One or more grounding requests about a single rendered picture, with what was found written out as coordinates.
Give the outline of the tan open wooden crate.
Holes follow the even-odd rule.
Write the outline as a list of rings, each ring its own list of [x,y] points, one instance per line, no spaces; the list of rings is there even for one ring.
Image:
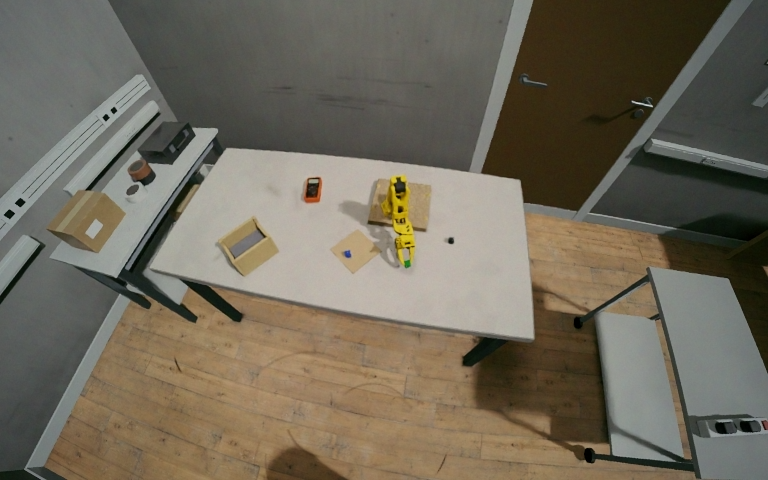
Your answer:
[[[242,223],[221,237],[219,243],[244,277],[279,252],[272,237],[256,223]]]

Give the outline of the orange pocket multimeter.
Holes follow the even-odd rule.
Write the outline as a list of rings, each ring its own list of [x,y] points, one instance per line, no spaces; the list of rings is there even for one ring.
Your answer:
[[[306,203],[319,203],[321,197],[322,179],[321,177],[307,178],[304,200]]]

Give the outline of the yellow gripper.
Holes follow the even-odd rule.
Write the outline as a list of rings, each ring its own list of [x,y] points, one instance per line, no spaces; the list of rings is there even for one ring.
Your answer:
[[[405,241],[405,242],[403,242]],[[410,256],[410,263],[412,264],[413,255],[414,255],[414,249],[415,249],[415,241],[413,235],[400,235],[400,237],[395,238],[395,247],[398,253],[398,257],[400,262],[403,266],[405,266],[404,260],[403,260],[403,254],[402,254],[402,248],[409,249],[409,256]]]

